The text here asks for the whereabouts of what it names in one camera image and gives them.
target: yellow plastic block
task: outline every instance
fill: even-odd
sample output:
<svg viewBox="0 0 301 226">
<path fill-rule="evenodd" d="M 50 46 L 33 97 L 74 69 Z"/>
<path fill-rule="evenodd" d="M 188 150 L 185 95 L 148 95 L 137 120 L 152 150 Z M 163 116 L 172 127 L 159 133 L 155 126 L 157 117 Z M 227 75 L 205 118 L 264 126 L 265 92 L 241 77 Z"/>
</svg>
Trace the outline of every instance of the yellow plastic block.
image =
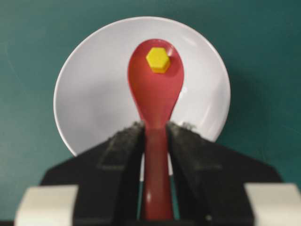
<svg viewBox="0 0 301 226">
<path fill-rule="evenodd" d="M 169 57 L 164 48 L 153 47 L 146 55 L 146 60 L 154 73 L 165 73 L 170 66 Z"/>
</svg>

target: white plate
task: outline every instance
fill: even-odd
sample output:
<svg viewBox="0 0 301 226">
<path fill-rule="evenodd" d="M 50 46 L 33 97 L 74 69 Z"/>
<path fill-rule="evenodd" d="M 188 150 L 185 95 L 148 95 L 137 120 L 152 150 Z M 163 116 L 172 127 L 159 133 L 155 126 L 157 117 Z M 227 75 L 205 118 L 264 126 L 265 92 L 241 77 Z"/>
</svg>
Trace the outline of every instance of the white plate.
<svg viewBox="0 0 301 226">
<path fill-rule="evenodd" d="M 134 49 L 154 38 L 173 44 L 184 65 L 184 84 L 171 120 L 193 125 L 195 132 L 211 141 L 217 139 L 228 115 L 230 83 L 215 48 L 177 21 L 134 17 L 88 36 L 60 71 L 54 93 L 55 122 L 74 155 L 139 120 L 127 83 L 127 65 Z"/>
</svg>

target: plastic spoon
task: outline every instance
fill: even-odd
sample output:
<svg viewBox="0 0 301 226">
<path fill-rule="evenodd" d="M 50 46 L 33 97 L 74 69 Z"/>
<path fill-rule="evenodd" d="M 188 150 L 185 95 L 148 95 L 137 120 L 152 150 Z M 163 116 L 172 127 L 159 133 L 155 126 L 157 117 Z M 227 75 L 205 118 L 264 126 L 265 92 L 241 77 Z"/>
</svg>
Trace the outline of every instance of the plastic spoon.
<svg viewBox="0 0 301 226">
<path fill-rule="evenodd" d="M 145 57 L 152 47 L 165 48 L 170 59 L 165 73 L 154 73 L 148 65 Z M 165 125 L 178 99 L 183 78 L 181 58 L 167 41 L 144 41 L 130 58 L 128 83 L 146 129 L 142 216 L 147 220 L 173 218 Z"/>
</svg>

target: spoon handle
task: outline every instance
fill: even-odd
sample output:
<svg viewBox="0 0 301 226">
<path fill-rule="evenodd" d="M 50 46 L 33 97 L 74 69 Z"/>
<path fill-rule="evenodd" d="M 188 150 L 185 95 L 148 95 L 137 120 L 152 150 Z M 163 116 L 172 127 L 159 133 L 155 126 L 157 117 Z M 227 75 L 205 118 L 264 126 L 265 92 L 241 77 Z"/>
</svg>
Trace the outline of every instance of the spoon handle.
<svg viewBox="0 0 301 226">
<path fill-rule="evenodd" d="M 173 219 L 165 127 L 146 129 L 143 216 L 146 220 Z"/>
</svg>

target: white vise pad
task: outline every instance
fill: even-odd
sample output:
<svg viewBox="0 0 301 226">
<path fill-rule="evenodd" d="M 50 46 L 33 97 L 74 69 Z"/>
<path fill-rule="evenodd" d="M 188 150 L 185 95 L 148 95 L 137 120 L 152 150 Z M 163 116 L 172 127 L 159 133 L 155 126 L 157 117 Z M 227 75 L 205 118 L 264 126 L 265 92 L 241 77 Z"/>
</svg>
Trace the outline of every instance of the white vise pad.
<svg viewBox="0 0 301 226">
<path fill-rule="evenodd" d="M 15 226 L 72 226 L 78 186 L 39 186 L 26 190 Z"/>
<path fill-rule="evenodd" d="M 255 226 L 301 226 L 301 196 L 294 184 L 246 183 Z"/>
</svg>

